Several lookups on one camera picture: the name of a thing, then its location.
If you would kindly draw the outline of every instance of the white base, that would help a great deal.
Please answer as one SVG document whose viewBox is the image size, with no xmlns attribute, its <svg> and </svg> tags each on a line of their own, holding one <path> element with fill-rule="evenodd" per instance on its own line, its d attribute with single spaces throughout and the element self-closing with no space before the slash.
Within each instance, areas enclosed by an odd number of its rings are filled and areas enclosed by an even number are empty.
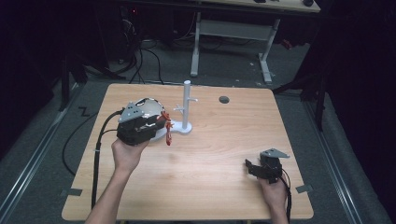
<svg viewBox="0 0 396 224">
<path fill-rule="evenodd" d="M 175 121 L 171 119 L 171 123 L 173 127 L 171 128 L 171 133 L 181 133 L 181 134 L 188 134 L 192 130 L 192 125 L 188 122 L 187 128 L 183 129 L 183 122 Z M 158 130 L 155 134 L 155 137 L 151 138 L 150 141 L 154 142 L 166 136 L 166 128 L 162 128 Z"/>
</svg>

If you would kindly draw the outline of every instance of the desk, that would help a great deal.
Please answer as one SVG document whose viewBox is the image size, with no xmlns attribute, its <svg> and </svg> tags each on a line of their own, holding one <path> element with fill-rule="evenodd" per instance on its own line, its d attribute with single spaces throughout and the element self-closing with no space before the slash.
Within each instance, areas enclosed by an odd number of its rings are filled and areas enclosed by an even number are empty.
<svg viewBox="0 0 396 224">
<path fill-rule="evenodd" d="M 199 3 L 217 3 L 241 7 L 269 8 L 276 10 L 293 10 L 299 12 L 320 12 L 320 8 L 314 2 L 311 7 L 306 7 L 301 0 L 267 1 L 266 3 L 255 3 L 253 0 L 201 0 Z M 253 25 L 238 22 L 201 20 L 198 12 L 195 24 L 195 43 L 191 60 L 191 76 L 198 76 L 199 67 L 199 40 L 200 35 L 217 35 L 224 37 L 235 37 L 266 41 L 266 46 L 259 54 L 262 75 L 266 84 L 272 84 L 271 74 L 267 64 L 267 57 L 276 36 L 280 19 L 276 19 L 272 26 Z"/>
<path fill-rule="evenodd" d="M 91 211 L 95 143 L 105 119 L 130 101 L 144 97 L 159 100 L 171 118 L 182 120 L 182 86 L 112 84 L 108 87 L 92 134 L 73 182 L 80 196 L 69 195 L 63 210 L 67 220 L 84 220 Z M 222 104 L 220 96 L 230 102 Z M 259 153 L 276 148 L 290 155 L 281 159 L 289 173 L 293 205 L 291 218 L 313 216 L 307 193 L 296 187 L 303 180 L 274 95 L 265 89 L 191 86 L 187 135 L 173 134 L 169 147 L 164 139 L 149 143 L 131 175 L 120 202 L 118 219 L 124 220 L 248 220 L 270 218 L 256 177 L 248 175 L 245 159 L 259 164 Z M 107 124 L 118 125 L 117 118 Z M 111 143 L 114 133 L 102 139 L 98 197 L 114 170 Z"/>
</svg>

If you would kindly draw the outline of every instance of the dark background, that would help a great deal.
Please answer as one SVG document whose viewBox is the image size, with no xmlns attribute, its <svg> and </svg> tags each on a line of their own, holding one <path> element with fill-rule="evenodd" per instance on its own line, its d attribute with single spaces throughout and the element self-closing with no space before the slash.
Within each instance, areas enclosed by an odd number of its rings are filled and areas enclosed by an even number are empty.
<svg viewBox="0 0 396 224">
<path fill-rule="evenodd" d="M 324 74 L 326 90 L 378 198 L 396 221 L 392 213 L 396 202 L 395 1 L 318 3 L 322 14 L 351 17 L 337 23 L 324 22 L 319 32 L 317 22 L 286 18 L 276 43 L 288 39 L 293 45 L 311 44 L 297 79 L 322 74 L 324 61 L 332 60 L 332 69 Z M 364 4 L 368 7 L 355 13 Z M 190 11 L 137 9 L 139 14 L 130 15 L 136 21 L 136 31 L 169 45 L 189 29 Z M 239 17 L 231 20 L 240 21 Z M 108 61 L 131 60 L 121 29 L 120 9 L 114 4 L 93 7 L 88 3 L 37 0 L 0 3 L 1 158 L 36 111 L 53 96 L 51 88 L 62 74 L 66 52 L 76 52 L 103 67 Z M 329 58 L 332 50 L 336 51 Z"/>
</svg>

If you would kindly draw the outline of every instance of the gray floor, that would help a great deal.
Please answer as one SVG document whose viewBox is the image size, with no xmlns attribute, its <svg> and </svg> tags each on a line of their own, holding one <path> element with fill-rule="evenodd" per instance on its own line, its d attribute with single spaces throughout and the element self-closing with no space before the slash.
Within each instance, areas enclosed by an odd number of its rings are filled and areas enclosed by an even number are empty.
<svg viewBox="0 0 396 224">
<path fill-rule="evenodd" d="M 268 57 L 273 84 L 263 82 L 260 65 L 255 51 L 261 43 L 248 42 L 243 46 L 240 40 L 228 40 L 218 43 L 207 42 L 202 45 L 199 76 L 191 78 L 191 46 L 172 48 L 158 43 L 150 49 L 161 60 L 162 80 L 165 84 L 182 83 L 190 79 L 193 85 L 210 85 L 224 87 L 248 87 L 273 89 L 294 78 L 309 46 L 300 46 L 291 50 L 274 45 Z M 145 42 L 144 46 L 154 46 L 154 42 Z M 120 67 L 112 64 L 112 69 Z M 82 116 L 82 107 L 86 114 L 92 115 L 99 110 L 106 87 L 110 83 L 127 83 L 135 69 L 123 74 L 125 81 L 115 81 L 107 77 L 90 75 L 85 86 L 76 87 L 74 100 L 68 110 L 59 114 L 61 105 L 60 85 L 54 88 L 55 97 L 32 119 L 7 156 L 0 162 L 0 199 L 9 202 L 8 194 L 14 184 L 25 172 L 23 169 L 32 156 L 37 155 L 46 131 L 56 119 L 61 119 L 59 127 L 47 146 L 40 149 L 43 156 L 27 179 L 26 189 L 21 189 L 21 197 L 15 198 L 14 207 L 1 208 L 3 222 L 6 223 L 69 223 L 62 219 L 62 209 L 66 199 L 65 193 L 70 188 L 71 176 L 62 163 L 62 151 L 70 134 L 87 119 Z M 154 55 L 143 50 L 143 67 L 141 77 L 146 83 L 159 83 L 158 62 Z M 319 133 L 312 123 L 310 115 L 313 103 L 303 103 L 298 97 L 299 91 L 287 91 L 276 96 L 282 119 L 284 120 L 291 145 L 305 184 L 312 186 L 308 193 L 314 208 L 314 217 L 308 220 L 293 220 L 291 223 L 391 223 L 382 205 L 378 202 L 373 189 L 353 154 L 343 129 L 332 108 L 331 99 L 326 98 L 323 116 L 324 132 Z M 91 133 L 94 119 L 81 126 L 71 138 L 65 149 L 65 160 L 76 171 L 82 151 Z M 338 189 L 339 183 L 334 178 L 334 169 L 328 164 L 329 155 L 333 156 L 336 171 L 342 175 L 345 189 Z M 340 200 L 343 192 L 350 193 L 358 214 L 348 212 L 347 206 Z M 222 223 L 235 223 L 236 220 Z"/>
</svg>

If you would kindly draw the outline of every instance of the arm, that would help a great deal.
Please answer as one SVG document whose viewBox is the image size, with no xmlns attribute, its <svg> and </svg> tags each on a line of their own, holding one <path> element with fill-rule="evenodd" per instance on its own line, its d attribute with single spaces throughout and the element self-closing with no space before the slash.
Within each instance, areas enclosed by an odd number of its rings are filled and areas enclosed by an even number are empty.
<svg viewBox="0 0 396 224">
<path fill-rule="evenodd" d="M 264 200 L 268 204 L 273 224 L 288 224 L 286 216 L 285 202 L 287 198 L 286 187 L 282 181 L 278 180 L 274 184 L 269 184 L 268 180 L 258 178 L 262 185 Z"/>
<path fill-rule="evenodd" d="M 115 223 L 122 193 L 132 171 L 140 161 L 149 141 L 131 147 L 117 139 L 112 145 L 115 170 L 105 191 L 91 210 L 85 223 Z"/>
</svg>

